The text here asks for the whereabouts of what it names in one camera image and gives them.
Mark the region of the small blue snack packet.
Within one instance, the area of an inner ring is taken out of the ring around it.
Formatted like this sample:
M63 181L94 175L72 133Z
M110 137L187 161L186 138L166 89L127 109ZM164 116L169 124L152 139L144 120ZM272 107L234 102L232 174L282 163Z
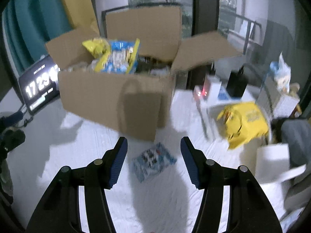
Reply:
M157 143L133 158L131 168L137 180L142 183L176 162L177 159L170 151L162 143Z

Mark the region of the clear bag of biscuits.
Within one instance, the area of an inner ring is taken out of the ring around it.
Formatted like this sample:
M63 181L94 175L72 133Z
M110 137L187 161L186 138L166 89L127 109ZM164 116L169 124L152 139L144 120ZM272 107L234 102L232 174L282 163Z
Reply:
M82 70L83 72L85 72L85 71L91 72L91 71L93 71L93 66L92 66L92 64L88 64L86 62L80 62L78 64L74 64L74 65L71 65L67 68L64 68L61 71L62 72L75 72L78 70Z

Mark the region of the blue cartoon snack bag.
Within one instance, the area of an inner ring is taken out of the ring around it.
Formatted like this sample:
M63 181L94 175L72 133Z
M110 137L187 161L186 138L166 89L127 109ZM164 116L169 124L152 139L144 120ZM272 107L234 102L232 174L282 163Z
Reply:
M114 74L133 74L138 65L140 39L108 41L107 51L100 57L94 71Z

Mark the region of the yellow chips bag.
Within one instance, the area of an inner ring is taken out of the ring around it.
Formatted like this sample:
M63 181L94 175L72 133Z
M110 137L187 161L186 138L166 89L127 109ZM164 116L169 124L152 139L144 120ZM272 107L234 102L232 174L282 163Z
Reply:
M109 61L111 46L105 38L93 38L82 42L83 47L93 56L92 69L101 72Z

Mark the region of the tablet showing clock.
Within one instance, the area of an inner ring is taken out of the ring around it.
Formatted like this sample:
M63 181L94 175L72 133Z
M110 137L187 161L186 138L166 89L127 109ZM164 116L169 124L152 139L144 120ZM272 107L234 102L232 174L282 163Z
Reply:
M18 78L24 104L30 115L59 97L60 68L50 55L43 56Z

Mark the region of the white charger block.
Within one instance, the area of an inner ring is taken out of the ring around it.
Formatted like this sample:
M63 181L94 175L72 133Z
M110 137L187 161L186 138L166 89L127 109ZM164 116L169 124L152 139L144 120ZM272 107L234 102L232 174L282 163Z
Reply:
M215 75L206 75L203 85L194 87L195 100L199 102L213 104L217 101L222 86L222 81Z

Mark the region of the brown cardboard box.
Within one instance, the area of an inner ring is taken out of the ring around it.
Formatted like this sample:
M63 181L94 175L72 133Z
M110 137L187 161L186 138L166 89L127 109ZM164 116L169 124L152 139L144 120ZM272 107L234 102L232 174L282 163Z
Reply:
M178 6L110 13L106 26L110 40L140 39L139 54L171 62L170 73L153 76L62 72L71 65L92 61L82 42L97 37L97 33L90 27L79 27L46 43L48 53L60 68L62 105L66 111L142 140L154 141L156 130L166 125L178 72L240 55L216 31L183 39Z

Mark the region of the black power adapter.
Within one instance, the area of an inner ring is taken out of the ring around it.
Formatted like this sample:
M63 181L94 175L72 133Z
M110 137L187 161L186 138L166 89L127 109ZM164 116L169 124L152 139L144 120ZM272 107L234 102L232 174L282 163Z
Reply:
M248 84L243 70L232 71L229 76L226 91L232 98L242 98Z

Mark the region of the grey cloth pouch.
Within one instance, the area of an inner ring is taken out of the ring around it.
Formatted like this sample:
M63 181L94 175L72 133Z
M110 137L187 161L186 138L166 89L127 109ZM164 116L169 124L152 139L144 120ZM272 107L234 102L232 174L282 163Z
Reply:
M306 119L284 121L281 126L281 141L288 144L292 167L310 162L310 124Z

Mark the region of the white woven basket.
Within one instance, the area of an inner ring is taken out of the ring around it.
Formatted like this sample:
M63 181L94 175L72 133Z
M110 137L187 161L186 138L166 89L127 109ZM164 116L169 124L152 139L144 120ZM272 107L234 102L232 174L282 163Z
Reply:
M297 95L292 96L277 90L274 81L268 76L255 103L264 111L267 120L272 121L289 117L299 101Z

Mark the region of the teal left curtain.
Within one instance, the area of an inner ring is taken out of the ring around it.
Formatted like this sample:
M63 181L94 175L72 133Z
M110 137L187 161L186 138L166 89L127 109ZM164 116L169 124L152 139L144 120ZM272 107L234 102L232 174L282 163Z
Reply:
M3 27L9 59L19 75L47 55L46 42L72 30L61 0L10 0Z

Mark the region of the yellow left curtain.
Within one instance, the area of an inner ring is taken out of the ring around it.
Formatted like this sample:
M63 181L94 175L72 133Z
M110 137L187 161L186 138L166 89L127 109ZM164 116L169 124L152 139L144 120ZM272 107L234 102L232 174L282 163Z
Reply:
M90 27L100 34L91 0L61 0L72 28Z

